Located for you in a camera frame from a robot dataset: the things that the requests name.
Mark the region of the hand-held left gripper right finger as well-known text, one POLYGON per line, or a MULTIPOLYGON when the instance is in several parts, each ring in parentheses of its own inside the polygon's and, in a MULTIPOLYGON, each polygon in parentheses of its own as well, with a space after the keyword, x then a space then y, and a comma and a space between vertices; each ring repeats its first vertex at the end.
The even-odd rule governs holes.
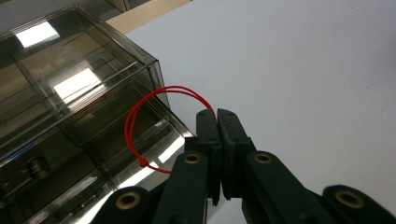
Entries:
POLYGON ((227 200, 241 198, 244 188, 244 163, 253 150, 252 142, 238 116, 229 110, 218 110, 218 127, 223 145, 221 186, 227 200))

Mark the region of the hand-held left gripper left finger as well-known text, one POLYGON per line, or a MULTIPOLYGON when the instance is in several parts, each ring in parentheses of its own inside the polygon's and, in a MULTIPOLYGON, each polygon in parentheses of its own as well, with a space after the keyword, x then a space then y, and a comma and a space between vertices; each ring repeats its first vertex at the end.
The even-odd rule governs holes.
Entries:
POLYGON ((219 204, 222 143, 215 113, 204 109, 196 115, 196 135, 185 139, 185 151, 199 151, 208 157, 208 197, 219 204))

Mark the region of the white table board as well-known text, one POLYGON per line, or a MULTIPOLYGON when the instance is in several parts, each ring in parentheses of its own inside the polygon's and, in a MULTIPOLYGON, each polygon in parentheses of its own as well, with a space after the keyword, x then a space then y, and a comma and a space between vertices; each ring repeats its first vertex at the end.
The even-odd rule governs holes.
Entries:
POLYGON ((308 189, 396 215, 396 0, 192 0, 130 37, 308 189))

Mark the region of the wooden table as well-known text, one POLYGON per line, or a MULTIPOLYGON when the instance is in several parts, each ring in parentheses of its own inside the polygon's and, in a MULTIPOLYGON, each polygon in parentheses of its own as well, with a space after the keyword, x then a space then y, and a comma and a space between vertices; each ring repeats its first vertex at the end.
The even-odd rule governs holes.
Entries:
POLYGON ((149 0, 147 3, 107 20, 106 23, 125 35, 188 4, 190 1, 191 0, 149 0))

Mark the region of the smoky transparent drawer box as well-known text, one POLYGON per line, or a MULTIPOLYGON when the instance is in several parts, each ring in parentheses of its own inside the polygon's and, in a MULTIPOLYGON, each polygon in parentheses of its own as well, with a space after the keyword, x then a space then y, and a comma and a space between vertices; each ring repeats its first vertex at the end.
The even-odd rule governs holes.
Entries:
POLYGON ((124 138, 170 166, 189 130, 159 62, 78 6, 0 35, 0 224, 87 223, 137 171, 124 138))

